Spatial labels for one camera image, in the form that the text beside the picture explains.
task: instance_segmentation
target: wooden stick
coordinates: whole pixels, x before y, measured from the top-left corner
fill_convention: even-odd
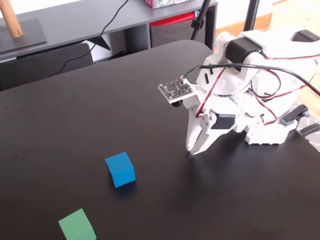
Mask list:
[[[10,0],[0,0],[0,10],[11,36],[17,38],[23,35],[24,32],[22,31],[17,16],[10,4]]]

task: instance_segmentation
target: black base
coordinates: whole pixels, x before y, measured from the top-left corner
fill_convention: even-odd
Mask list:
[[[20,22],[23,35],[12,38],[6,25],[0,26],[0,53],[45,43],[46,36],[37,18]]]

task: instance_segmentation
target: red object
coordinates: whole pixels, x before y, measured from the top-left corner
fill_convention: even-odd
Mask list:
[[[195,13],[188,12],[188,13],[181,14],[179,16],[173,16],[173,17],[169,17],[169,18],[162,19],[159,21],[151,22],[150,26],[151,27],[160,27],[160,26],[166,26],[166,25],[171,25],[171,24],[178,24],[178,23],[192,20],[194,18],[195,18]]]
[[[278,120],[277,115],[276,115],[270,108],[268,108],[262,101],[260,101],[256,96],[255,96],[255,98],[256,98],[256,100],[258,101],[258,103],[259,103],[262,107],[264,107],[265,109],[267,109],[267,110],[268,110],[270,113],[272,113],[272,115],[275,117],[275,120],[265,122],[264,119],[263,119],[263,117],[260,115],[261,120],[262,120],[262,122],[263,122],[263,125],[266,126],[266,125],[275,123],[275,122]]]
[[[267,60],[295,60],[295,59],[310,59],[310,58],[316,58],[316,57],[320,57],[319,55],[313,55],[313,56],[298,56],[298,57],[267,57],[266,55],[263,55],[264,59]]]
[[[317,59],[314,59],[314,61],[315,61],[316,66],[318,66],[318,60],[317,60]],[[314,73],[314,75],[311,77],[309,83],[311,82],[312,79],[314,79],[314,77],[315,77],[316,74],[317,74],[317,71],[315,71],[315,73]],[[280,95],[275,96],[275,98],[282,97],[282,96],[284,96],[284,95],[293,93],[294,91],[297,91],[297,90],[299,90],[299,89],[302,89],[302,88],[304,88],[305,86],[306,86],[306,85],[302,85],[302,86],[299,87],[298,89],[295,89],[295,90],[292,90],[292,91],[288,91],[288,92],[286,92],[286,93],[282,93],[282,94],[280,94]]]
[[[200,115],[200,113],[201,113],[201,110],[203,109],[203,107],[204,107],[204,105],[205,105],[206,101],[208,100],[208,98],[209,98],[209,96],[210,96],[210,94],[211,94],[212,90],[214,89],[214,87],[215,87],[215,85],[216,85],[217,81],[219,80],[219,78],[220,78],[221,74],[224,72],[224,70],[225,70],[225,69],[226,69],[226,68],[224,68],[224,69],[223,69],[223,70],[218,74],[218,76],[216,77],[216,79],[214,80],[214,83],[212,84],[212,87],[210,88],[210,90],[209,90],[208,94],[206,95],[206,97],[205,97],[205,99],[204,99],[203,103],[201,104],[201,106],[200,106],[200,108],[199,108],[198,112],[197,112],[197,113],[196,113],[196,115],[195,115],[195,117],[196,117],[196,118],[200,118],[200,117],[202,117],[202,116],[199,116],[199,115]]]
[[[264,124],[264,123],[265,123],[265,120],[264,120],[264,118],[262,117],[262,115],[260,115],[260,118],[261,118],[262,123]]]
[[[151,8],[155,7],[154,0],[144,0]]]

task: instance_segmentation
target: cable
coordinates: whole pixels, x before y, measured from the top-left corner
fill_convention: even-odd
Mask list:
[[[275,123],[275,122],[278,120],[277,115],[276,115],[270,108],[268,108],[262,101],[260,101],[257,97],[255,97],[255,98],[256,98],[256,100],[258,101],[258,103],[259,103],[261,106],[263,106],[265,109],[267,109],[267,110],[268,110],[270,113],[272,113],[272,115],[275,117],[275,120],[265,122],[265,120],[264,120],[264,118],[262,117],[262,115],[260,115],[263,125],[266,126],[266,125]]]
[[[251,116],[247,112],[245,114],[247,114],[249,118],[255,118],[255,116]]]
[[[291,74],[292,76],[296,77],[300,81],[302,81],[305,85],[307,85],[309,88],[311,88],[318,96],[320,96],[320,91],[318,91],[314,86],[312,86],[307,80],[305,80],[300,75],[296,74],[293,71],[281,68],[281,67],[275,67],[275,66],[263,66],[263,65],[253,65],[253,64],[244,64],[244,63],[220,63],[220,64],[212,64],[212,65],[199,65],[194,68],[195,69],[215,69],[215,68],[252,68],[252,69],[265,69],[265,70],[274,70],[274,71],[280,71],[287,74]]]
[[[200,116],[200,113],[201,113],[201,111],[202,111],[202,108],[204,107],[204,105],[205,105],[208,97],[210,96],[212,90],[214,89],[217,81],[219,80],[220,76],[222,75],[222,73],[224,72],[225,69],[226,69],[226,68],[224,68],[224,69],[216,76],[216,78],[215,78],[215,80],[214,80],[214,82],[213,82],[210,90],[208,91],[208,93],[207,93],[204,101],[203,101],[202,104],[200,105],[200,108],[199,108],[199,110],[197,111],[197,113],[196,113],[196,115],[195,115],[196,118],[202,117],[202,115]]]
[[[99,39],[102,37],[102,34],[104,33],[105,29],[113,22],[113,20],[114,20],[114,19],[116,18],[116,16],[118,15],[118,12],[120,11],[120,9],[122,9],[123,6],[126,5],[126,3],[127,3],[128,1],[129,1],[129,0],[126,0],[126,1],[124,2],[124,4],[122,4],[122,6],[116,11],[116,13],[115,13],[115,15],[113,16],[113,18],[111,19],[111,21],[103,28],[101,34],[100,34],[99,37],[96,39],[93,47],[92,47],[87,53],[85,53],[85,54],[83,54],[83,55],[81,55],[81,56],[78,56],[78,57],[71,58],[71,59],[67,60],[67,61],[63,64],[63,67],[60,69],[60,71],[58,71],[58,72],[50,75],[49,78],[53,77],[54,75],[57,75],[57,74],[61,73],[61,72],[65,69],[65,67],[66,67],[66,65],[67,65],[68,62],[70,62],[70,61],[72,61],[72,60],[80,59],[80,58],[88,55],[89,53],[91,53],[92,49],[94,49],[94,47],[97,45]]]
[[[311,59],[311,58],[320,57],[320,54],[313,55],[313,56],[297,56],[297,57],[267,57],[261,52],[260,54],[264,57],[264,59],[267,59],[267,60],[296,60],[296,59]]]
[[[317,61],[316,59],[314,59],[314,61],[315,61],[316,66],[318,66],[318,61]],[[313,76],[312,76],[311,79],[309,80],[309,83],[312,81],[312,79],[314,79],[314,77],[315,77],[316,74],[317,74],[317,71],[314,72]],[[306,85],[302,85],[301,87],[299,87],[299,88],[297,88],[297,89],[295,89],[295,90],[282,93],[282,94],[280,94],[280,95],[274,96],[273,98],[278,98],[278,97],[282,97],[282,96],[284,96],[284,95],[293,93],[293,92],[295,92],[295,91],[297,91],[297,90],[299,90],[299,89],[304,88],[305,86],[306,86]]]
[[[270,71],[270,70],[265,70],[266,72],[268,72],[268,73],[271,73],[271,74],[273,74],[274,76],[276,76],[276,78],[278,79],[278,81],[279,81],[279,87],[277,88],[277,90],[273,93],[273,94],[271,94],[271,95],[268,95],[268,96],[259,96],[258,94],[256,94],[255,93],[255,90],[254,90],[254,87],[253,87],[253,85],[252,85],[252,80],[251,80],[251,91],[253,92],[253,94],[256,96],[256,97],[258,97],[258,98],[260,98],[260,99],[269,99],[269,98],[272,98],[274,95],[276,95],[276,93],[279,91],[279,89],[281,88],[281,79],[280,79],[280,77],[278,76],[278,74],[276,74],[274,71]]]

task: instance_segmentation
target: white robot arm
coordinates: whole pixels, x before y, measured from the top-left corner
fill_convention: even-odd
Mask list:
[[[204,62],[215,68],[201,69],[197,84],[190,84],[185,74],[159,86],[169,103],[183,100],[189,110],[186,149],[191,154],[207,150],[231,130],[245,130],[248,144],[281,144],[297,119],[308,115],[304,105],[286,115],[305,84],[286,72],[263,69],[280,67],[308,80],[315,75],[320,38],[297,27],[285,29],[282,38],[281,29],[247,31],[238,38],[223,32],[216,41],[218,52]],[[219,67],[230,63],[260,68]]]

